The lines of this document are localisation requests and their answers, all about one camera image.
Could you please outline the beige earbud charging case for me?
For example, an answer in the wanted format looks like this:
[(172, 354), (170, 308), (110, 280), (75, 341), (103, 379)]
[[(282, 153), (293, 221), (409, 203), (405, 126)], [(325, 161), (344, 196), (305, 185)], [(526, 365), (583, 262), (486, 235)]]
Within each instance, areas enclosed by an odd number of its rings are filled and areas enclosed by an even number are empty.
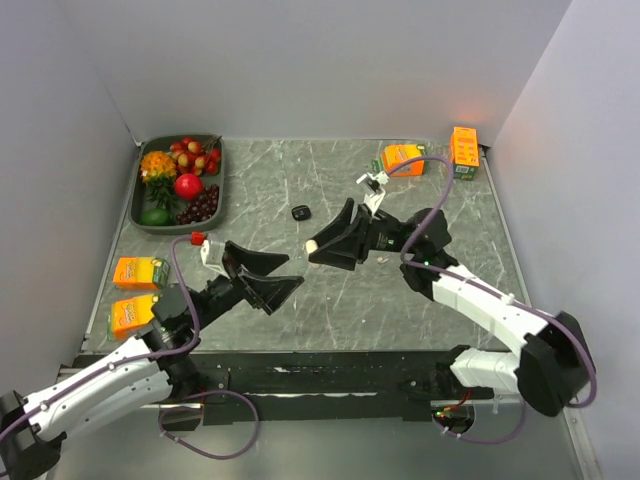
[(318, 244), (315, 240), (308, 240), (305, 243), (305, 250), (308, 254), (312, 254), (318, 250)]

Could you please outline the black earbud charging case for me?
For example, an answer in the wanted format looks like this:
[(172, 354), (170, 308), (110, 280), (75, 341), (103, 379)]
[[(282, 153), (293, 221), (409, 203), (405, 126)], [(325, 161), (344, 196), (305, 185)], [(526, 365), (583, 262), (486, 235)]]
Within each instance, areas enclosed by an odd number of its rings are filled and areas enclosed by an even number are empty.
[(308, 205), (297, 205), (291, 209), (291, 216), (296, 222), (302, 222), (309, 220), (312, 212)]

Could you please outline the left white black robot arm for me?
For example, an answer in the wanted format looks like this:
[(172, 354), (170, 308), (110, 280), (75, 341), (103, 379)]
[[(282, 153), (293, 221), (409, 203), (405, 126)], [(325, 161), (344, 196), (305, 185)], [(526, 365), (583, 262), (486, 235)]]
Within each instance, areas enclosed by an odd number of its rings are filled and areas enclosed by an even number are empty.
[(152, 319), (107, 356), (44, 390), (1, 398), (1, 461), (8, 479), (36, 479), (60, 459), (74, 432), (109, 423), (148, 403), (184, 402), (198, 387), (190, 359), (202, 329), (241, 302), (271, 315), (300, 287), (301, 276), (276, 276), (286, 254), (256, 252), (196, 232), (172, 241), (199, 247), (217, 277), (200, 291), (183, 274), (165, 287)]

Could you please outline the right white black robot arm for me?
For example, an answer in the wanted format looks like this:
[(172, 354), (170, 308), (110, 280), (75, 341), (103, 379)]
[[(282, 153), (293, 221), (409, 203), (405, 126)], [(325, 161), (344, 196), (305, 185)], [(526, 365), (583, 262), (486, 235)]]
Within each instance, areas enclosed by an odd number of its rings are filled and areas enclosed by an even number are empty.
[(406, 221), (347, 199), (336, 218), (305, 244), (311, 263), (354, 270), (371, 251), (398, 253), (407, 285), (472, 320), (496, 337), (504, 352), (462, 347), (436, 375), (438, 390), (459, 398), (469, 388), (515, 393), (554, 417), (582, 408), (577, 396), (594, 390), (595, 365), (578, 320), (517, 301), (474, 275), (445, 248), (451, 236), (444, 212), (425, 208)]

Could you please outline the dark purple grape bunch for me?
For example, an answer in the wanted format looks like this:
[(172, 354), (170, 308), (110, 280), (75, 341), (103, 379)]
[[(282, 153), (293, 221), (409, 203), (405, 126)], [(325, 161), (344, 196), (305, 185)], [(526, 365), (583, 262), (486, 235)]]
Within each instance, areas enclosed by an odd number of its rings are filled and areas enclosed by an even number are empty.
[(210, 219), (219, 207), (220, 189), (218, 185), (205, 187), (202, 193), (187, 203), (186, 208), (177, 215), (181, 225), (204, 222)]

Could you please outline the orange box top centre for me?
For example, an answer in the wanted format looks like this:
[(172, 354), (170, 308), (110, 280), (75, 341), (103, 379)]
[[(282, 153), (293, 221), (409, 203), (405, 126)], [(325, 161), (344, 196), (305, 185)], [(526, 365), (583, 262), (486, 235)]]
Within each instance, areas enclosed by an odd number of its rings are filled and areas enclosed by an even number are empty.
[[(380, 158), (372, 162), (372, 168), (374, 173), (379, 173), (384, 170), (389, 172), (392, 168), (400, 165), (408, 160), (425, 156), (427, 153), (426, 146), (424, 144), (394, 144), (386, 146), (381, 154)], [(411, 165), (398, 169), (395, 173), (395, 177), (418, 177), (422, 176), (427, 166), (425, 161), (417, 161)]]

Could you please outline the orange box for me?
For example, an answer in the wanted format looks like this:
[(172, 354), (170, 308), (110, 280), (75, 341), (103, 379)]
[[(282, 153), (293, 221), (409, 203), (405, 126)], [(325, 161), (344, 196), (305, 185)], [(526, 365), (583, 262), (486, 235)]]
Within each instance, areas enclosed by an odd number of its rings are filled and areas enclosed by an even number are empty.
[(147, 325), (154, 317), (152, 307), (158, 300), (158, 294), (145, 294), (114, 302), (109, 314), (109, 338), (126, 340)]
[(167, 284), (169, 263), (157, 257), (121, 257), (115, 267), (113, 284), (122, 290), (157, 291)]
[[(424, 144), (394, 144), (386, 146), (381, 154), (380, 158), (372, 162), (372, 168), (374, 173), (379, 173), (384, 170), (389, 172), (392, 168), (400, 165), (408, 160), (425, 156), (427, 153), (426, 146)], [(422, 176), (427, 166), (425, 161), (417, 161), (411, 165), (398, 169), (395, 173), (395, 177), (418, 177)]]

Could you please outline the orange box upper left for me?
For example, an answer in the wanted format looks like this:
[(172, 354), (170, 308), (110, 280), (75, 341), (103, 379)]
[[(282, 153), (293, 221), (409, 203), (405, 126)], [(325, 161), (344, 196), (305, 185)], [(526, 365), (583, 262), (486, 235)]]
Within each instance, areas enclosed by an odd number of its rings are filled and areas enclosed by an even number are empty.
[(169, 263), (157, 257), (121, 257), (115, 267), (113, 284), (122, 290), (157, 291), (167, 284)]

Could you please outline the red toy apple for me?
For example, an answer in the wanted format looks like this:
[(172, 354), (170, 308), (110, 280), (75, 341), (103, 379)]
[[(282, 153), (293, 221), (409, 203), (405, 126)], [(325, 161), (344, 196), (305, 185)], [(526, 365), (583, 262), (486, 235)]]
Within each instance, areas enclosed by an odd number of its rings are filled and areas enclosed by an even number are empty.
[(198, 175), (182, 174), (174, 183), (174, 191), (179, 198), (191, 201), (204, 191), (204, 184)]

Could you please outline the green toy avocado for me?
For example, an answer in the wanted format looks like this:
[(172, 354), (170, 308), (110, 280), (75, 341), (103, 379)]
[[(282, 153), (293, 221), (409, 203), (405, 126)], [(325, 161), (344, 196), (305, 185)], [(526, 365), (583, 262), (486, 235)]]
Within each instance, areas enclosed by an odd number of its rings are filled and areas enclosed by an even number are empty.
[(163, 208), (146, 210), (140, 217), (139, 223), (144, 226), (164, 227), (173, 224), (170, 211)]

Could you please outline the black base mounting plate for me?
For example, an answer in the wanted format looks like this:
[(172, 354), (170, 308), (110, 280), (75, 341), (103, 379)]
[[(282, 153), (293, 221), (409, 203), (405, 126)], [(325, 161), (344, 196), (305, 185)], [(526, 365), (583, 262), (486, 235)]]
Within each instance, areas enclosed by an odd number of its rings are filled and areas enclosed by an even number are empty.
[(494, 396), (447, 372), (452, 358), (444, 350), (196, 353), (188, 390), (164, 403), (202, 406), (207, 425), (254, 418), (429, 422), (438, 404)]

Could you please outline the orange box lower left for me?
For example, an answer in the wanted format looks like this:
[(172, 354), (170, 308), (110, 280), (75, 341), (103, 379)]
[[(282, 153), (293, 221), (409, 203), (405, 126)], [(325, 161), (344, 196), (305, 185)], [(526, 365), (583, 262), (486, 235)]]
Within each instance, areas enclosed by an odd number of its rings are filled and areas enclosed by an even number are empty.
[(114, 302), (109, 314), (109, 338), (126, 340), (147, 325), (154, 317), (152, 307), (158, 300), (158, 294), (145, 294)]

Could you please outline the red yellow cherry bunch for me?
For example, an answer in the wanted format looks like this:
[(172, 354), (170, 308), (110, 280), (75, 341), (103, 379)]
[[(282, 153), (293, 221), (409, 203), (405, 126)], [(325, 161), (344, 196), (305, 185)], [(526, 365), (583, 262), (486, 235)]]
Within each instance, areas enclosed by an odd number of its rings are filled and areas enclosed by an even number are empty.
[(219, 136), (209, 136), (204, 140), (183, 137), (169, 147), (169, 155), (181, 174), (204, 174), (215, 176), (222, 164), (222, 143)]

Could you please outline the dark green fruit tray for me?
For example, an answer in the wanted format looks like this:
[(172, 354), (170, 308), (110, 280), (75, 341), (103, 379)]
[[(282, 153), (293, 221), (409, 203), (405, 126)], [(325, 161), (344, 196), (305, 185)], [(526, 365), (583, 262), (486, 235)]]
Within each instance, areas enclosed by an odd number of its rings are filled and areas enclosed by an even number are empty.
[(184, 134), (142, 144), (132, 180), (130, 222), (155, 235), (211, 230), (222, 218), (222, 137)]

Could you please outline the orange yellow toy pineapple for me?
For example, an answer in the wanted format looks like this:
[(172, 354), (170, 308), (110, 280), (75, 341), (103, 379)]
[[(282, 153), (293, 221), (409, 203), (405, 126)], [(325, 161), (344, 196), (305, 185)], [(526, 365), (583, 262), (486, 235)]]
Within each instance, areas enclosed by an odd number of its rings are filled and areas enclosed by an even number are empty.
[(151, 151), (140, 162), (140, 176), (149, 201), (157, 208), (170, 210), (177, 201), (174, 184), (177, 169), (174, 160), (163, 151)]

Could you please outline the orange green carton upright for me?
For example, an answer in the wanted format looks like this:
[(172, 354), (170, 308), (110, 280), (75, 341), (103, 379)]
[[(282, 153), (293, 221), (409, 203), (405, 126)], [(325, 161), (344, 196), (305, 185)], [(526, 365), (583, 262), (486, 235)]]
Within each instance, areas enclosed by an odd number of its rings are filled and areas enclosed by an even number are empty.
[(473, 180), (480, 167), (477, 131), (470, 127), (456, 126), (450, 137), (449, 148), (454, 177)]

